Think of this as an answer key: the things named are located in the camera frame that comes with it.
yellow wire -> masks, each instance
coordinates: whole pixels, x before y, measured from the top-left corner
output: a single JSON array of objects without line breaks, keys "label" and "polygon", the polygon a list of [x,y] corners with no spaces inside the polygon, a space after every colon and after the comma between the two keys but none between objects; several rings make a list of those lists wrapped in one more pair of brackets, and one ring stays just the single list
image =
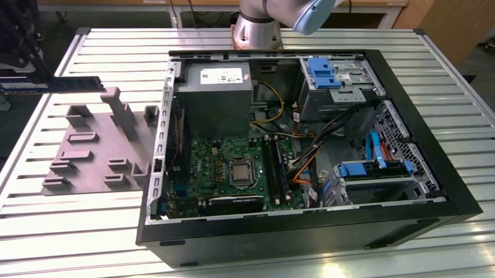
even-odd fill
[{"label": "yellow wire", "polygon": [[268,83],[266,83],[264,81],[259,81],[259,83],[262,83],[264,86],[267,86],[270,88],[270,90],[278,95],[278,98],[280,100],[280,111],[279,111],[279,114],[275,117],[272,117],[271,119],[254,120],[252,123],[270,123],[270,122],[275,121],[276,119],[279,119],[282,114],[284,113],[284,100],[282,99],[282,96],[280,96],[279,92],[274,89],[274,87]]}]

wooden cabinet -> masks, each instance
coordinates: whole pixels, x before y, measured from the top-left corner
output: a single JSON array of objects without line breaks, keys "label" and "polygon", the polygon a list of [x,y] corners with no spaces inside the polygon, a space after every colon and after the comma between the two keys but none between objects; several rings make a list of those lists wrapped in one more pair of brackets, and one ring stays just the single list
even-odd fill
[{"label": "wooden cabinet", "polygon": [[494,26],[494,0],[410,0],[394,28],[422,28],[451,63],[460,65]]}]

wire bundle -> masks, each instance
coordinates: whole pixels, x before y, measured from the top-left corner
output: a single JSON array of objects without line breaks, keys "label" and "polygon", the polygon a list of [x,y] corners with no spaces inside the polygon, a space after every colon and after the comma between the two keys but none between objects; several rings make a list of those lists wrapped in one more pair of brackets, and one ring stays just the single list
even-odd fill
[{"label": "wire bundle", "polygon": [[[294,125],[292,125],[292,134],[296,135],[296,136],[306,136],[304,133],[299,133],[298,132],[298,126],[299,126],[299,123],[298,122],[294,122]],[[308,136],[315,138],[315,134],[314,133],[308,133]]]},{"label": "wire bundle", "polygon": [[292,164],[298,164],[300,161],[303,161],[306,158],[308,160],[306,161],[303,167],[299,169],[296,175],[294,176],[292,181],[296,183],[310,183],[308,181],[299,180],[299,176],[304,169],[310,166],[311,162],[315,160],[316,153],[319,150],[319,147],[323,144],[324,138],[331,135],[336,130],[339,130],[343,125],[347,123],[348,119],[354,115],[355,112],[359,110],[375,106],[380,100],[370,101],[367,103],[355,104],[352,107],[350,107],[348,110],[342,112],[322,128],[320,132],[316,134],[312,143],[311,143],[311,149],[292,162]]},{"label": "wire bundle", "polygon": [[279,101],[280,101],[280,111],[279,111],[278,115],[275,117],[272,117],[271,119],[267,119],[267,120],[254,120],[251,123],[270,123],[270,122],[278,120],[282,117],[283,113],[284,113],[284,100],[282,99],[282,95],[279,94],[279,92],[274,89],[274,87],[268,83],[266,83],[264,81],[259,81],[259,83],[263,84],[264,86],[267,86],[268,89],[278,96]]},{"label": "wire bundle", "polygon": [[270,131],[268,129],[266,129],[258,123],[254,123],[254,122],[251,122],[251,125],[254,127],[256,127],[260,131],[263,131],[264,133],[268,133],[268,134],[283,135],[283,136],[288,136],[288,137],[292,137],[292,138],[303,138],[303,137],[306,137],[304,134],[303,134],[303,136],[299,136],[299,135],[288,134],[286,132],[274,132],[274,131]]},{"label": "wire bundle", "polygon": [[382,150],[383,150],[383,152],[384,152],[384,154],[386,154],[386,159],[387,159],[387,160],[392,160],[394,157],[392,157],[392,154],[390,153],[390,150],[388,150],[388,148],[387,148],[386,143],[380,142],[380,147],[382,147]]}]

slotted aluminum surface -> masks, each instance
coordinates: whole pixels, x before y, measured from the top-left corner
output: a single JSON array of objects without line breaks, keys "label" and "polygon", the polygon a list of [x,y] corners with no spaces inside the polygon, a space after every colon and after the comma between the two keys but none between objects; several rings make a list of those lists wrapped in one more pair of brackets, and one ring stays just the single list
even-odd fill
[{"label": "slotted aluminum surface", "polygon": [[[0,275],[108,277],[492,277],[495,128],[491,111],[452,66],[408,30],[283,32],[286,49],[379,49],[484,213],[399,247],[172,270],[135,245],[140,192],[40,195],[43,175],[68,125],[71,104],[109,112],[99,94],[45,96],[0,181]],[[161,98],[170,50],[230,49],[230,30],[99,29],[77,36],[57,74],[99,75],[133,111]]]}]

floor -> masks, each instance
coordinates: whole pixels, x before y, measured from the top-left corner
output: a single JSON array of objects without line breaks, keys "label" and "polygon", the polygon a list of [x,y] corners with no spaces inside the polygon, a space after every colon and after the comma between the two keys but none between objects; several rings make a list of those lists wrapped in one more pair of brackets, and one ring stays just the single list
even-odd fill
[{"label": "floor", "polygon": [[[228,27],[230,13],[199,14],[199,27]],[[41,42],[45,61],[55,71],[65,49],[71,43],[73,34],[79,27],[93,28],[170,28],[171,21],[168,14],[163,12],[125,12],[119,17],[109,16],[109,13],[68,13],[69,19],[60,24],[55,13],[41,13],[43,29],[45,39]],[[186,27],[192,27],[191,15],[183,14]],[[476,75],[472,87],[495,109],[495,52],[486,53],[480,47],[474,52],[464,64],[459,67],[463,75]],[[12,108],[8,112],[0,112],[0,169],[16,144],[24,126],[35,110],[40,97],[11,97],[8,100]]]}]

